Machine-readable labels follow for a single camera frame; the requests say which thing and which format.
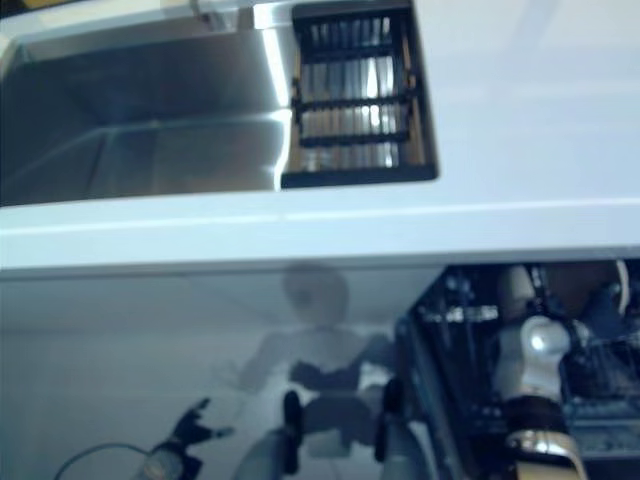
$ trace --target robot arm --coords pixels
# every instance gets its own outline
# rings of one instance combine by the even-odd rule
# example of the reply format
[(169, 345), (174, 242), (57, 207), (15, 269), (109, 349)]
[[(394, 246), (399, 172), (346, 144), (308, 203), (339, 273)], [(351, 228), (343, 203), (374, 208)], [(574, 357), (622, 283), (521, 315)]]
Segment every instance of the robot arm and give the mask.
[(200, 472), (202, 462), (187, 455), (187, 448), (233, 433), (231, 428), (211, 430), (198, 424), (201, 412), (208, 404), (209, 399), (204, 399), (187, 410), (171, 436), (153, 449), (132, 480), (194, 480)]

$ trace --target sink basin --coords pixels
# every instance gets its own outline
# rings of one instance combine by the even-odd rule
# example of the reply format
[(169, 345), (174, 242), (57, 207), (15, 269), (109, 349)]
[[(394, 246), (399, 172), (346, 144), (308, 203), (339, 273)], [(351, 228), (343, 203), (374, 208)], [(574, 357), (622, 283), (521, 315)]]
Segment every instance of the sink basin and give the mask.
[(296, 48), (287, 24), (196, 18), (20, 45), (0, 204), (278, 188)]

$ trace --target black wire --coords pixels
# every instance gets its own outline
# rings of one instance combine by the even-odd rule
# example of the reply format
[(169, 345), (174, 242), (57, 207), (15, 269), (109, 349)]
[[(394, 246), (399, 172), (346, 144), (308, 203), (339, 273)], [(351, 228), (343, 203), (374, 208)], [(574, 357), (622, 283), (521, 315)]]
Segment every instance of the black wire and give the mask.
[(53, 477), (53, 480), (60, 480), (60, 478), (62, 478), (62, 474), (71, 465), (76, 463), (81, 458), (84, 458), (87, 455), (91, 455), (92, 453), (99, 452), (101, 450), (110, 450), (112, 448), (124, 448), (124, 449), (127, 449), (127, 450), (132, 450), (134, 452), (138, 452), (138, 453), (140, 453), (140, 454), (142, 454), (144, 456), (149, 455), (149, 452), (147, 452), (146, 450), (143, 450), (140, 447), (136, 447), (135, 445), (129, 445), (128, 443), (103, 443), (101, 445), (96, 445), (95, 447), (87, 448), (86, 450), (83, 450), (82, 452), (78, 453), (77, 455), (74, 455), (69, 460), (64, 462), (62, 464), (62, 466), (60, 467), (60, 469), (58, 470), (58, 472), (56, 473), (56, 476)]

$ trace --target white countertop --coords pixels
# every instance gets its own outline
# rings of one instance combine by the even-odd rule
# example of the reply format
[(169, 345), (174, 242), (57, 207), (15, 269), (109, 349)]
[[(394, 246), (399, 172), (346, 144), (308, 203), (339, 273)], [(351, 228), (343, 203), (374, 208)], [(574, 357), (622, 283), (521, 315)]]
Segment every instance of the white countertop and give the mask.
[[(159, 19), (185, 3), (96, 0), (15, 17), (0, 23), (0, 53), (24, 34)], [(640, 3), (416, 8), (436, 181), (3, 208), (0, 268), (640, 255)]]

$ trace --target dish drying rack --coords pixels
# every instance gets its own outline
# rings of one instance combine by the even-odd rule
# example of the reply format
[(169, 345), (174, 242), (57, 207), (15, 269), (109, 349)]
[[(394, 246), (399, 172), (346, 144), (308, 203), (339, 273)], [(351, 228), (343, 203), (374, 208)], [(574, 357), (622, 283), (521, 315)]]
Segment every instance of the dish drying rack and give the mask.
[(294, 8), (299, 52), (282, 186), (434, 178), (410, 6), (344, 5)]

